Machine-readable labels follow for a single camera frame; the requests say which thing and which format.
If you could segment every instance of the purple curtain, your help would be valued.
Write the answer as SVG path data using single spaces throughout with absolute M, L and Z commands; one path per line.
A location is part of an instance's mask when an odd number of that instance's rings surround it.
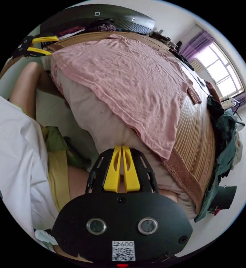
M 243 106 L 244 104 L 246 104 L 246 92 L 244 92 L 244 93 L 242 93 L 242 94 L 240 94 L 240 95 L 234 97 L 234 99 L 235 99 L 236 101 L 239 101 L 239 102 L 240 102 L 240 107 Z M 232 108 L 232 110 L 235 111 L 236 108 L 237 108 L 237 106 L 238 106 L 238 104 L 236 104 L 236 105 Z
M 180 50 L 179 54 L 190 62 L 214 41 L 215 39 L 208 32 L 202 30 Z

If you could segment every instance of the yellow shorts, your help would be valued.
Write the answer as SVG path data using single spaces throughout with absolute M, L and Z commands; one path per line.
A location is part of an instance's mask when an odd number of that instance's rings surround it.
M 41 124 L 39 125 L 42 130 L 43 138 L 46 140 L 48 129 Z M 58 211 L 60 211 L 69 201 L 71 201 L 66 153 L 66 150 L 57 152 L 48 151 L 48 182 L 52 198 Z

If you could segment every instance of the yellow plastic bracket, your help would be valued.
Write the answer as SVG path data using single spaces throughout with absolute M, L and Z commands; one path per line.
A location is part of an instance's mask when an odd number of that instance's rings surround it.
M 56 36 L 45 36 L 45 37 L 34 38 L 32 40 L 32 44 L 42 43 L 42 42 L 55 42 L 55 41 L 59 41 L 58 37 L 56 37 Z
M 120 183 L 120 164 L 121 164 L 122 147 L 116 146 L 112 155 L 110 166 L 107 171 L 104 190 L 118 193 Z
M 50 52 L 48 52 L 48 51 L 46 51 L 46 50 L 43 50 L 43 49 L 35 48 L 35 47 L 29 47 L 27 50 L 28 50 L 28 51 L 33 51 L 33 52 L 38 52 L 38 53 L 43 53 L 43 54 L 45 54 L 46 56 L 51 55 Z
M 140 183 L 129 147 L 122 146 L 125 192 L 140 190 Z

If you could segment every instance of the air conditioner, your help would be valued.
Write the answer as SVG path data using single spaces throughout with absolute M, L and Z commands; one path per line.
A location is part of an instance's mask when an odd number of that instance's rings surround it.
M 201 71 L 203 71 L 203 67 L 201 66 L 201 64 L 197 61 L 197 60 L 193 60 L 192 62 L 190 62 L 191 66 L 194 68 L 195 72 L 198 74 Z

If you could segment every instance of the qr code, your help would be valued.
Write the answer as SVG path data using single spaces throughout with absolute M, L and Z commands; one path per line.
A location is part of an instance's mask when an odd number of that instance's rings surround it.
M 135 261 L 134 241 L 112 241 L 112 250 L 113 261 Z

